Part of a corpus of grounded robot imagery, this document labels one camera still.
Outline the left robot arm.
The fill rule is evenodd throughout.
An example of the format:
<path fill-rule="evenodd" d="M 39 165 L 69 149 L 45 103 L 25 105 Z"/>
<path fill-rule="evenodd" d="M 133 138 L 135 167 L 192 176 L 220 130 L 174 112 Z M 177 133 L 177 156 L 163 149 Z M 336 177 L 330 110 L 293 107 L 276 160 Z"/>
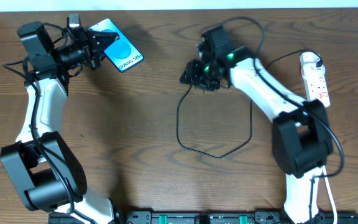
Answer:
<path fill-rule="evenodd" d="M 64 213 L 71 222 L 124 223 L 120 209 L 88 187 L 83 167 L 60 134 L 70 79 L 85 67 L 98 68 L 120 36 L 111 28 L 86 29 L 74 14 L 59 39 L 51 39 L 48 27 L 34 21 L 17 30 L 27 51 L 19 74 L 29 101 L 18 137 L 1 149 L 1 162 L 30 211 Z"/>

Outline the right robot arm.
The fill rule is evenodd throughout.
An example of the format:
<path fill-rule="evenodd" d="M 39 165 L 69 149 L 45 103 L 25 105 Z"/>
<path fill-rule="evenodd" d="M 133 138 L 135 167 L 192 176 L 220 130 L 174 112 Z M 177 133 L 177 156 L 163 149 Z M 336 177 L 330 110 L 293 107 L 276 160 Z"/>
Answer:
<path fill-rule="evenodd" d="M 328 176 L 326 162 L 333 152 L 326 106 L 305 99 L 276 80 L 247 47 L 235 47 L 223 26 L 201 36 L 198 60 L 187 63 L 180 83 L 206 91 L 221 80 L 247 95 L 272 123 L 272 152 L 285 173 L 283 212 L 290 223 L 316 223 L 317 188 Z"/>

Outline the blue Galaxy smartphone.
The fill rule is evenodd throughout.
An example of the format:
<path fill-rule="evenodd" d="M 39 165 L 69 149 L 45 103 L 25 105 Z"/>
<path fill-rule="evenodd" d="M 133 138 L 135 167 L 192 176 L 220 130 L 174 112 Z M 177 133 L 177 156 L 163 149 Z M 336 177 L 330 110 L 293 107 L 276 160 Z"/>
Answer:
<path fill-rule="evenodd" d="M 126 72 L 144 60 L 140 51 L 109 18 L 91 26 L 88 30 L 104 33 L 116 32 L 118 34 L 119 39 L 115 40 L 104 53 L 120 72 Z"/>

